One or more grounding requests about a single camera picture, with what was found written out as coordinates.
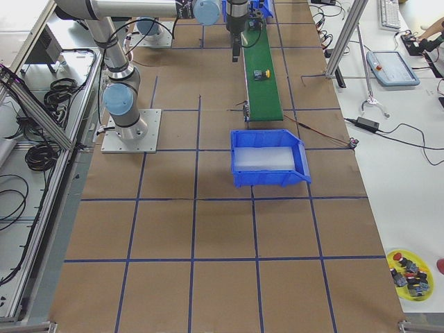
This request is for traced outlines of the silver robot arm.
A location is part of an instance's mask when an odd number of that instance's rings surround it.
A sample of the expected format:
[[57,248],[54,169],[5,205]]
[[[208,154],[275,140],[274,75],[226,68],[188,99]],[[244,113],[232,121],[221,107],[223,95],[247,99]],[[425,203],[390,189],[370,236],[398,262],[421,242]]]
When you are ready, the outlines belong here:
[[103,104],[114,121],[116,136],[125,143],[143,139],[149,129],[137,107],[139,71],[119,42],[112,18],[173,17],[196,19],[203,26],[211,26],[223,14],[220,1],[57,1],[56,4],[68,15],[84,20],[100,48],[111,81],[103,92]]
[[164,22],[159,22],[151,17],[140,17],[140,21],[135,24],[140,35],[149,38],[160,38],[164,34],[171,33],[171,30]]

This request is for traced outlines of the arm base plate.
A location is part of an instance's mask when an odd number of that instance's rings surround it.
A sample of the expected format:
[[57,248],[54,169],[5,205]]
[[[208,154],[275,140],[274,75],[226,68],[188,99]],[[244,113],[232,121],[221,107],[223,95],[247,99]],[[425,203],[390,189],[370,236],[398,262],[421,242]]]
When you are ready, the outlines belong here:
[[137,22],[133,28],[129,47],[145,46],[152,49],[170,48],[173,42],[173,22],[157,23],[157,30],[153,29],[150,35],[144,36],[152,26],[152,22]]
[[122,128],[109,118],[101,145],[102,153],[156,153],[161,124],[161,109],[140,109],[139,121],[132,127]]

